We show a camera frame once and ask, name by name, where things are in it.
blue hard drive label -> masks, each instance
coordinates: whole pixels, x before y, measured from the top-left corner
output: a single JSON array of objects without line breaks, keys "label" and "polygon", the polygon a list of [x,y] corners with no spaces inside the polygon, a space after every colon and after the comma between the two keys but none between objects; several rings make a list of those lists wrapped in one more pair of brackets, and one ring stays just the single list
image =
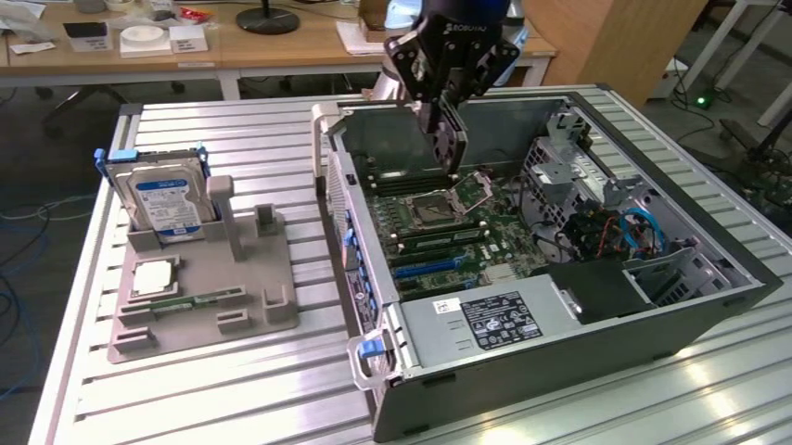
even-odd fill
[{"label": "blue hard drive label", "polygon": [[162,235],[187,235],[201,230],[201,217],[189,200],[190,184],[183,179],[135,185],[154,230]]}]

hard drive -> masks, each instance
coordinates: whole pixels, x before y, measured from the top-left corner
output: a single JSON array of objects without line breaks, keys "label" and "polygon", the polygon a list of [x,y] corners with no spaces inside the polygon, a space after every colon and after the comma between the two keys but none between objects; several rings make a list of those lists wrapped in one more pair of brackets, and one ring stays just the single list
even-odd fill
[{"label": "hard drive", "polygon": [[203,147],[166,153],[118,150],[96,167],[115,188],[134,230],[154,230],[163,244],[205,237],[203,223],[217,221],[207,196],[210,175]]}]

green circuit board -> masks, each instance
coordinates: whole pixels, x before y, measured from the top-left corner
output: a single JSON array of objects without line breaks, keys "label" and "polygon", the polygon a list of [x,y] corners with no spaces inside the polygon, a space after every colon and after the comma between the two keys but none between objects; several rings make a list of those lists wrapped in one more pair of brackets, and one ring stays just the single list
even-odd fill
[{"label": "green circuit board", "polygon": [[[405,300],[527,278],[548,266],[545,253],[513,210],[508,181],[493,180],[488,196],[473,174],[460,173],[464,179],[453,194],[450,188],[437,188],[436,180],[369,187],[369,210]],[[469,211],[460,211],[460,205]],[[453,270],[400,276],[406,269],[448,261],[458,262]]]}]

wooden cabinet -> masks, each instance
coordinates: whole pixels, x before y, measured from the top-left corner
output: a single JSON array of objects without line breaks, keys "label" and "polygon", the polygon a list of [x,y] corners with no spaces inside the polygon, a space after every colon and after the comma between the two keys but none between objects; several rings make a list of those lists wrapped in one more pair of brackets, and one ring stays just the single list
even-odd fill
[{"label": "wooden cabinet", "polygon": [[660,82],[707,0],[524,0],[559,48],[545,85],[608,83],[637,107]]}]

white box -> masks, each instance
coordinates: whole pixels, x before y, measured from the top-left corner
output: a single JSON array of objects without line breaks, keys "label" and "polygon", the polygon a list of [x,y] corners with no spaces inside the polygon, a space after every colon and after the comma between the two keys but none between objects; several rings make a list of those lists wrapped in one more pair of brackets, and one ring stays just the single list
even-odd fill
[{"label": "white box", "polygon": [[120,46],[122,58],[171,56],[174,54],[167,40],[159,42],[158,44],[149,45],[146,48],[131,46],[122,40]]},{"label": "white box", "polygon": [[675,87],[680,84],[680,79],[688,72],[688,66],[680,62],[676,58],[671,59],[668,66],[665,67],[664,77],[657,88],[652,92],[649,99],[668,99]]},{"label": "white box", "polygon": [[122,31],[122,58],[170,56],[171,43],[167,31],[154,26],[133,26]]},{"label": "white box", "polygon": [[173,26],[171,49],[175,53],[195,53],[209,51],[207,36],[203,33],[203,26]]},{"label": "white box", "polygon": [[106,23],[63,23],[63,28],[75,52],[87,53],[112,49],[112,37]]}]

